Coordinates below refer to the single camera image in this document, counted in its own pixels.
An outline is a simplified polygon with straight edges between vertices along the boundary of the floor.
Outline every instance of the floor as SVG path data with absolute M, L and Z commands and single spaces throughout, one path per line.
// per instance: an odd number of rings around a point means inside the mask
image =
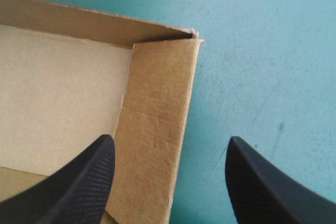
M 236 223 L 224 181 L 232 135 L 336 201 L 336 0 L 49 1 L 194 27 L 206 39 L 171 224 Z

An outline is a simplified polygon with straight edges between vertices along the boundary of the textured black plastic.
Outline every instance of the textured black plastic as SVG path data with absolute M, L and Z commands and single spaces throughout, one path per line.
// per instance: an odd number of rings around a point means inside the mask
M 3 224 L 99 224 L 114 175 L 114 143 L 102 135 L 62 169 L 0 203 Z
M 297 183 L 232 137 L 226 185 L 239 224 L 335 224 L 336 204 Z

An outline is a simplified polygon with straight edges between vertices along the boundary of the cardboard wall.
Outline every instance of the cardboard wall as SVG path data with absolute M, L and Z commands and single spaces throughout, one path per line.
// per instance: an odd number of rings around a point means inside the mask
M 111 134 L 132 51 L 0 25 L 0 166 L 50 175 Z
M 120 224 L 169 222 L 200 42 L 134 47 L 107 205 Z
M 192 29 L 39 0 L 0 0 L 0 24 L 131 48 L 135 42 L 192 38 Z

